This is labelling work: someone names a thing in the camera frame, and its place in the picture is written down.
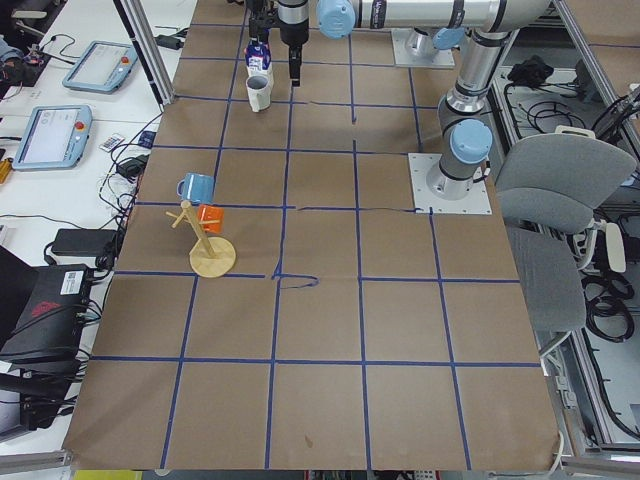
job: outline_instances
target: blue mug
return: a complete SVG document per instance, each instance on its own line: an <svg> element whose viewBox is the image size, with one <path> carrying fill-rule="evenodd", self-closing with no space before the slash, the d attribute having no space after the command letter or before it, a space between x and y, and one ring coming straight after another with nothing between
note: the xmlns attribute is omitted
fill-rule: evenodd
<svg viewBox="0 0 640 480"><path fill-rule="evenodd" d="M214 184L213 177L190 172L178 182L177 192L182 200L189 200L193 205L211 205Z"/></svg>

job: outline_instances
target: round wooden base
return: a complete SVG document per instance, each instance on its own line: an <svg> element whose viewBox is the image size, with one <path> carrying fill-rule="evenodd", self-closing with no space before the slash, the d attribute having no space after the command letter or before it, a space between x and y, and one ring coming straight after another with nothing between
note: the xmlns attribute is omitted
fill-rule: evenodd
<svg viewBox="0 0 640 480"><path fill-rule="evenodd" d="M236 263L236 249L228 240L209 237L209 243L216 255L211 258L204 246L198 242L189 252L191 268L201 277L218 278L227 273Z"/></svg>

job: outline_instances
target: white desk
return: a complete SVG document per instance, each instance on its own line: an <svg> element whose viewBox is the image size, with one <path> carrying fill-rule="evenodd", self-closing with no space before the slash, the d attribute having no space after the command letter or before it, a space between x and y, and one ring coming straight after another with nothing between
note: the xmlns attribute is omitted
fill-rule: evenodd
<svg viewBox="0 0 640 480"><path fill-rule="evenodd" d="M190 24L196 0L143 0L149 23L154 25L185 27ZM173 33L171 30L154 28L154 33ZM51 35L66 33L76 38L76 44L66 53L80 55L93 40L126 43L128 38L111 0L68 0L53 26ZM67 41L64 38L47 47L56 54ZM167 70L173 77L180 51L161 49ZM98 149L98 145L110 134L117 132L127 140L140 130L146 122L159 113L159 107L140 65L134 68L123 86L113 94L104 95L69 90L62 86L69 65L51 60L38 84L34 88L24 88L15 97L0 102L1 136L22 136L28 117L36 106L87 104L91 107L94 122L83 157L77 166L69 170L12 172L4 185L0 185L0 205L2 214L36 215L66 220L87 228L97 228L109 220L114 212L98 198L102 179L111 166L109 154ZM15 92L11 89L7 96ZM158 122L150 127L157 130ZM7 149L7 156L13 156L17 142L0 140L0 146ZM127 156L148 153L140 147L127 149ZM113 181L114 187L127 188L126 182ZM0 218L11 230L4 246L30 265L44 265L42 250L53 240L59 228L69 227L44 219ZM78 259L66 258L61 263L75 263ZM94 287L92 298L101 301L106 293L106 282ZM81 346L93 344L97 326L83 331ZM74 394L79 385L72 386ZM70 416L57 418L48 429L23 435L0 443L0 455L50 452L59 450L69 427ZM46 472L32 472L5 476L19 479L37 478L58 480L68 477L68 469L54 469Z"/></svg>
<svg viewBox="0 0 640 480"><path fill-rule="evenodd" d="M170 35L175 31L154 27L188 26L196 0L143 0L142 3L154 35ZM130 43L111 0L68 0L41 45L48 42L51 36L61 33L76 39L76 43L65 51L68 55L81 55L94 40ZM66 37L60 37L49 44L45 51L57 55L69 41ZM180 51L160 48L160 53L169 76L173 78ZM36 106L77 103L89 105L97 120L147 122L160 112L140 62L112 94L81 92L63 87L62 79L70 69L71 65L51 59L35 87L24 87L15 97L0 102L0 116L28 116ZM6 96L10 97L17 91L16 87L11 88Z"/></svg>

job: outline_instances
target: yellow object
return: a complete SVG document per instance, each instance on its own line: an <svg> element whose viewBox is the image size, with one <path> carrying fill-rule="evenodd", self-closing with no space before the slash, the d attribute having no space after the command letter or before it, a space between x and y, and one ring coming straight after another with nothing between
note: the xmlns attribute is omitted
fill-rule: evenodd
<svg viewBox="0 0 640 480"><path fill-rule="evenodd" d="M185 220L191 225L196 237L198 237L198 241L189 252L191 268L201 277L218 278L223 276L236 263L236 250L231 242L222 237L207 237L205 226L216 225L215 229L220 229L224 211L219 208L213 212L214 215L203 214L201 221L189 200L180 202L180 207L182 208L180 215L174 215L171 212L165 213L176 219L171 228L176 228L180 222Z"/></svg>
<svg viewBox="0 0 640 480"><path fill-rule="evenodd" d="M73 480L142 480L142 472L133 470L78 470Z"/></svg>
<svg viewBox="0 0 640 480"><path fill-rule="evenodd" d="M4 183L11 170L11 159L5 158L0 162L0 183Z"/></svg>

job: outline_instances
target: chair backrest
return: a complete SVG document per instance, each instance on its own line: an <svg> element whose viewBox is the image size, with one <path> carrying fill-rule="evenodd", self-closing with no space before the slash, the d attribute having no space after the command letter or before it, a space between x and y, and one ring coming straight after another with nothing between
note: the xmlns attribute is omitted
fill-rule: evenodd
<svg viewBox="0 0 640 480"><path fill-rule="evenodd" d="M496 178L502 215L580 232L636 164L624 150L593 138L527 137L513 146Z"/></svg>

